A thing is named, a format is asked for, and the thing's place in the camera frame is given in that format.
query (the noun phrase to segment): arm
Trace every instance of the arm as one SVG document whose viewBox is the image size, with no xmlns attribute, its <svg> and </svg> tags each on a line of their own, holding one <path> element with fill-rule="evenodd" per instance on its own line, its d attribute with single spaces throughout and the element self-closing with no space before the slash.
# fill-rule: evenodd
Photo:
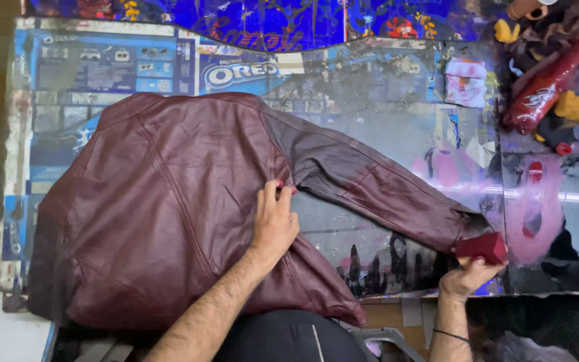
<svg viewBox="0 0 579 362">
<path fill-rule="evenodd" d="M 187 309 L 157 342 L 145 361 L 211 361 L 253 290 L 276 266 L 299 234 L 290 212 L 292 188 L 279 181 L 258 192 L 252 244 L 243 257 Z"/>
<path fill-rule="evenodd" d="M 482 284 L 491 280 L 504 265 L 485 265 L 477 259 L 467 268 L 450 271 L 439 281 L 438 316 L 435 329 L 468 339 L 466 300 Z M 472 362 L 470 344 L 459 338 L 435 332 L 429 362 Z"/>
</svg>

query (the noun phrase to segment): stitching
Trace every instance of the stitching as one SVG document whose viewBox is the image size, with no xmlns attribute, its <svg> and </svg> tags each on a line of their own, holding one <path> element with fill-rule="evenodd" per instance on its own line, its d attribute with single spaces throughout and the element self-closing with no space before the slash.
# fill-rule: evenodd
<svg viewBox="0 0 579 362">
<path fill-rule="evenodd" d="M 408 180 L 412 185 L 414 185 L 415 187 L 417 187 L 418 189 L 420 189 L 422 192 L 428 194 L 429 196 L 431 196 L 432 198 L 434 198 L 435 200 L 437 200 L 437 201 L 438 201 L 439 203 L 441 203 L 442 205 L 450 208 L 450 206 L 449 206 L 444 200 L 442 200 L 441 198 L 439 198 L 438 195 L 431 194 L 431 193 L 429 193 L 426 189 L 423 189 L 421 185 L 418 185 L 417 182 L 415 182 L 414 179 L 413 179 L 410 175 L 407 175 L 407 174 L 401 172 L 401 170 L 399 170 L 399 169 L 397 169 L 397 168 L 393 168 L 392 166 L 390 166 L 389 164 L 386 164 L 386 163 L 383 162 L 382 160 L 375 158 L 373 155 L 369 155 L 367 152 L 364 152 L 363 150 L 358 149 L 357 147 L 353 147 L 353 146 L 352 146 L 351 144 L 349 144 L 348 142 L 341 140 L 339 137 L 337 137 L 336 135 L 332 134 L 332 133 L 333 133 L 333 130 L 331 130 L 331 129 L 326 129 L 326 128 L 321 128 L 321 129 L 306 129 L 306 128 L 304 128 L 304 127 L 300 127 L 300 126 L 297 126 L 297 125 L 294 125 L 294 124 L 288 124 L 287 122 L 284 122 L 283 120 L 281 120 L 281 119 L 279 119 L 279 118 L 277 118 L 277 117 L 274 117 L 273 115 L 267 113 L 266 111 L 260 111 L 260 112 L 261 112 L 261 113 L 265 113 L 266 115 L 268 115 L 268 116 L 270 116 L 270 117 L 278 120 L 279 122 L 282 122 L 283 124 L 285 124 L 285 125 L 287 125 L 287 126 L 289 126 L 289 127 L 294 128 L 294 129 L 296 129 L 296 130 L 303 131 L 303 132 L 316 133 L 316 134 L 318 134 L 318 135 L 326 136 L 326 137 L 332 138 L 332 139 L 334 139 L 334 140 L 337 140 L 337 141 L 339 141 L 339 142 L 341 142 L 341 143 L 347 144 L 348 146 L 354 148 L 355 150 L 359 151 L 359 152 L 362 153 L 363 155 L 366 155 L 366 157 L 368 157 L 369 159 L 371 159 L 371 160 L 375 161 L 376 163 L 380 164 L 381 166 L 383 166 L 384 168 L 388 169 L 389 171 L 392 171 L 392 172 L 396 173 L 397 175 L 405 178 L 405 179 Z"/>
<path fill-rule="evenodd" d="M 126 292 L 129 292 L 130 294 L 133 294 L 134 296 L 140 298 L 142 301 L 149 304 L 149 306 L 151 308 L 154 308 L 154 309 L 157 308 L 157 306 L 155 304 L 153 304 L 150 300 L 148 300 L 145 296 L 143 296 L 142 293 L 138 289 L 135 289 L 129 285 L 126 285 L 124 283 L 119 282 L 114 277 L 107 275 L 104 271 L 100 270 L 97 265 L 93 264 L 92 262 L 90 262 L 86 259 L 76 259 L 76 260 L 78 263 L 84 263 L 84 264 L 88 265 L 91 268 L 91 270 L 94 271 L 97 275 L 112 282 L 113 284 L 115 284 L 116 287 L 118 287 Z"/>
<path fill-rule="evenodd" d="M 325 191 L 326 193 L 330 193 L 330 194 L 336 195 L 337 197 L 342 197 L 342 196 L 339 196 L 339 195 L 337 195 L 337 194 L 335 194 L 335 193 L 332 193 L 332 192 L 324 189 L 323 187 L 321 187 L 321 186 L 319 186 L 319 185 L 312 184 L 311 182 L 304 181 L 304 184 L 309 184 L 310 186 L 315 187 L 315 188 L 317 188 L 317 189 L 321 189 L 321 190 Z M 357 202 L 352 201 L 352 200 L 350 200 L 350 199 L 348 199 L 348 198 L 346 198 L 345 201 L 348 201 L 348 202 L 351 202 L 351 203 L 357 205 L 360 209 L 367 210 L 364 206 L 361 206 L 361 205 L 358 204 Z M 382 217 L 380 217 L 379 215 L 377 215 L 377 214 L 375 214 L 375 213 L 373 213 L 373 212 L 370 212 L 370 211 L 368 211 L 368 212 L 369 212 L 370 214 L 374 215 L 377 219 L 382 220 L 385 224 L 390 224 L 390 225 L 392 225 L 392 226 L 395 228 L 395 231 L 398 231 L 398 232 L 404 233 L 404 234 L 413 235 L 413 236 L 415 236 L 416 238 L 419 238 L 420 240 L 424 240 L 424 239 L 425 239 L 425 238 L 421 237 L 420 235 L 417 235 L 417 234 L 413 233 L 412 231 L 409 231 L 409 230 L 404 229 L 403 227 L 397 226 L 397 225 L 396 225 L 395 223 L 393 223 L 393 222 L 389 222 L 389 221 L 386 220 L 385 218 L 382 218 Z"/>
<path fill-rule="evenodd" d="M 144 124 L 142 123 L 142 120 L 140 119 L 140 115 L 136 115 L 135 116 L 136 119 L 138 120 L 138 123 L 140 124 L 140 128 L 138 129 L 139 132 L 146 138 L 147 142 L 149 143 L 149 148 L 152 150 L 152 152 L 155 154 L 156 156 L 156 161 L 158 162 L 158 164 L 160 165 L 160 167 L 162 168 L 162 171 L 165 174 L 165 177 L 167 178 L 167 184 L 169 185 L 169 187 L 172 189 L 173 193 L 176 195 L 176 201 L 178 202 L 178 206 L 180 206 L 181 211 L 183 212 L 183 214 L 185 215 L 187 224 L 189 225 L 189 229 L 191 230 L 191 234 L 193 236 L 194 239 L 194 246 L 196 247 L 196 252 L 198 253 L 198 255 L 200 256 L 200 264 L 205 268 L 205 273 L 207 274 L 207 276 L 209 277 L 209 279 L 212 281 L 212 283 L 216 282 L 216 279 L 214 278 L 213 273 L 211 272 L 211 268 L 207 262 L 207 259 L 205 257 L 205 255 L 203 254 L 202 250 L 200 249 L 200 244 L 198 244 L 198 239 L 196 237 L 196 232 L 194 230 L 193 225 L 191 224 L 191 220 L 189 218 L 189 213 L 187 212 L 187 208 L 185 207 L 184 202 L 182 201 L 182 196 L 180 195 L 180 193 L 178 192 L 178 188 L 175 187 L 175 184 L 173 182 L 173 177 L 171 176 L 171 173 L 169 172 L 169 169 L 165 166 L 164 161 L 162 160 L 162 157 L 160 156 L 160 153 L 157 152 L 157 149 L 155 148 L 155 145 L 153 144 L 153 139 L 151 139 L 151 137 L 149 136 L 149 133 L 147 132 L 147 129 L 144 127 Z"/>
<path fill-rule="evenodd" d="M 299 286 L 299 289 L 301 290 L 301 292 L 303 292 L 303 295 L 305 296 L 305 298 L 307 298 L 307 300 L 310 301 L 307 305 L 311 305 L 312 310 L 317 310 L 315 307 L 316 304 L 314 304 L 314 301 L 312 300 L 312 298 L 310 297 L 308 292 L 305 290 L 305 286 L 303 286 L 303 283 L 300 282 L 299 275 L 298 275 L 298 273 L 296 273 L 296 269 L 294 268 L 294 263 L 292 262 L 292 258 L 290 257 L 289 253 L 287 253 L 287 252 L 285 253 L 285 255 L 283 256 L 283 261 L 285 262 L 285 264 L 287 265 L 287 269 L 289 270 L 289 272 L 293 276 L 292 282 Z"/>
<path fill-rule="evenodd" d="M 374 171 L 374 169 L 376 168 L 376 166 L 379 166 L 379 163 L 377 163 L 376 165 L 374 165 L 374 167 L 372 169 L 370 169 L 370 171 L 368 171 L 368 173 L 366 173 L 366 176 L 363 176 L 363 178 L 361 178 L 361 180 L 359 181 L 359 183 L 357 185 L 355 185 L 354 187 L 352 187 L 350 190 L 347 190 L 346 192 L 344 192 L 341 197 L 345 196 L 345 194 L 349 193 L 350 191 L 352 191 L 353 189 L 356 189 L 357 187 L 359 187 L 359 185 L 366 179 L 366 177 L 368 177 L 368 175 L 370 175 L 372 173 L 372 171 Z"/>
<path fill-rule="evenodd" d="M 132 99 L 132 98 L 136 98 L 138 95 L 142 95 L 142 94 L 141 94 L 141 93 L 137 93 L 137 94 L 131 95 L 130 97 L 124 98 L 124 99 L 122 99 L 120 102 L 114 103 L 111 107 L 106 108 L 105 111 L 106 111 L 106 110 L 109 110 L 108 113 L 110 113 L 110 111 L 114 111 L 114 110 L 115 110 L 115 108 L 116 108 L 115 106 L 117 106 L 118 104 L 126 103 L 128 100 L 130 100 L 130 99 Z M 109 127 L 115 126 L 116 124 L 119 124 L 119 123 L 122 123 L 122 122 L 126 122 L 126 121 L 128 121 L 131 117 L 133 117 L 135 114 L 144 111 L 145 109 L 147 109 L 147 108 L 153 106 L 154 104 L 160 102 L 160 101 L 164 98 L 163 96 L 161 96 L 161 95 L 159 95 L 159 94 L 150 94 L 150 95 L 157 95 L 157 96 L 160 97 L 160 99 L 156 100 L 155 102 L 148 103 L 148 104 L 144 105 L 144 107 L 142 107 L 141 109 L 139 109 L 139 110 L 137 110 L 137 111 L 135 111 L 135 112 L 133 112 L 133 113 L 131 113 L 131 114 L 129 114 L 129 115 L 126 115 L 126 116 L 125 116 L 125 119 L 117 120 L 116 122 L 113 122 L 113 123 L 111 123 L 111 124 L 107 124 L 107 125 L 105 125 L 105 126 L 103 126 L 103 127 L 97 127 L 96 130 L 97 130 L 97 131 L 103 131 L 103 130 L 109 128 Z"/>
<path fill-rule="evenodd" d="M 66 208 L 66 212 L 64 213 L 64 223 L 63 223 L 64 227 L 67 226 L 66 219 L 68 218 L 68 214 L 71 212 L 73 203 L 75 203 L 75 195 L 77 194 L 77 190 L 79 189 L 80 183 L 82 182 L 82 177 L 84 177 L 84 171 L 86 170 L 86 166 L 88 166 L 88 163 L 91 160 L 92 152 L 95 149 L 95 145 L 97 144 L 98 135 L 96 134 L 93 137 L 95 139 L 92 142 L 91 151 L 89 152 L 88 157 L 86 157 L 86 162 L 84 163 L 83 166 L 81 166 L 82 168 L 81 170 L 80 169 L 77 170 L 78 175 L 76 176 L 77 181 L 75 183 L 75 187 L 73 188 L 73 196 L 71 197 L 71 201 L 68 203 L 68 207 Z"/>
</svg>

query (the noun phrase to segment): pink paint stain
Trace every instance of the pink paint stain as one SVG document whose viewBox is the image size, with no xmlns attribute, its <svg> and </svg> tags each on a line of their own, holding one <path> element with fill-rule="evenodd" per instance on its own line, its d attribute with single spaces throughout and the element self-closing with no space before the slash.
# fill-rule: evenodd
<svg viewBox="0 0 579 362">
<path fill-rule="evenodd" d="M 531 167 L 535 161 L 542 164 L 541 178 L 537 177 L 536 164 Z M 564 220 L 558 196 L 564 179 L 559 157 L 534 157 L 526 161 L 524 170 L 530 175 L 522 177 L 522 185 L 516 190 L 519 196 L 515 200 L 507 200 L 505 207 L 509 259 L 516 264 L 535 263 L 546 255 L 551 243 L 560 234 Z M 542 206 L 542 225 L 535 236 L 530 236 L 524 232 L 524 215 L 536 203 Z"/>
<path fill-rule="evenodd" d="M 459 182 L 459 171 L 451 155 L 444 155 L 443 153 L 434 155 L 432 165 L 442 186 L 450 187 Z"/>
<path fill-rule="evenodd" d="M 352 265 L 352 258 L 346 256 L 345 258 L 341 259 L 341 262 L 338 264 L 341 268 L 349 269 Z"/>
<path fill-rule="evenodd" d="M 423 179 L 428 178 L 428 164 L 421 157 L 417 157 L 412 161 L 412 168 L 410 170 L 417 175 L 417 177 Z"/>
</svg>

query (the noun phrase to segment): table surface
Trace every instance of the table surface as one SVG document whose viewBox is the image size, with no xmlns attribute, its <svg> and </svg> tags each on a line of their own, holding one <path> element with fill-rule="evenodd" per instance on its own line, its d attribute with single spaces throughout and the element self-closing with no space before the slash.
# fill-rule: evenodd
<svg viewBox="0 0 579 362">
<path fill-rule="evenodd" d="M 487 107 L 441 101 L 451 56 L 487 63 Z M 577 154 L 560 158 L 530 137 L 498 133 L 496 110 L 506 98 L 500 85 L 508 82 L 502 64 L 487 42 L 367 37 L 275 55 L 169 25 L 18 19 L 8 79 L 0 289 L 23 292 L 37 204 L 106 106 L 136 92 L 249 92 L 369 144 L 510 235 L 520 227 L 506 220 L 528 188 L 525 167 L 542 162 L 542 185 L 556 184 L 549 201 L 564 210 L 566 226 L 558 229 L 565 231 L 548 255 L 512 263 L 478 295 L 579 292 L 579 142 Z M 454 262 L 310 194 L 296 195 L 292 207 L 302 233 L 359 297 L 426 294 Z"/>
</svg>

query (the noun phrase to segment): fabric scrap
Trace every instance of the fabric scrap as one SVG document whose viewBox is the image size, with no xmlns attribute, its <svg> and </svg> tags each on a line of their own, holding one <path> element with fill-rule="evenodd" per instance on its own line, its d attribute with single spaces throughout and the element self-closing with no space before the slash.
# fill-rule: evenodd
<svg viewBox="0 0 579 362">
<path fill-rule="evenodd" d="M 457 77 L 487 78 L 486 63 L 465 58 L 450 58 L 446 65 L 445 73 L 456 75 Z"/>
<path fill-rule="evenodd" d="M 575 95 L 574 91 L 562 92 L 553 112 L 557 116 L 579 123 L 579 96 Z"/>
<path fill-rule="evenodd" d="M 464 107 L 480 108 L 486 105 L 487 87 L 483 79 L 457 77 L 446 74 L 446 102 Z"/>
<path fill-rule="evenodd" d="M 515 28 L 511 30 L 508 23 L 504 19 L 500 19 L 495 23 L 495 38 L 500 43 L 512 43 L 517 40 L 520 35 L 520 25 L 515 24 Z"/>
</svg>

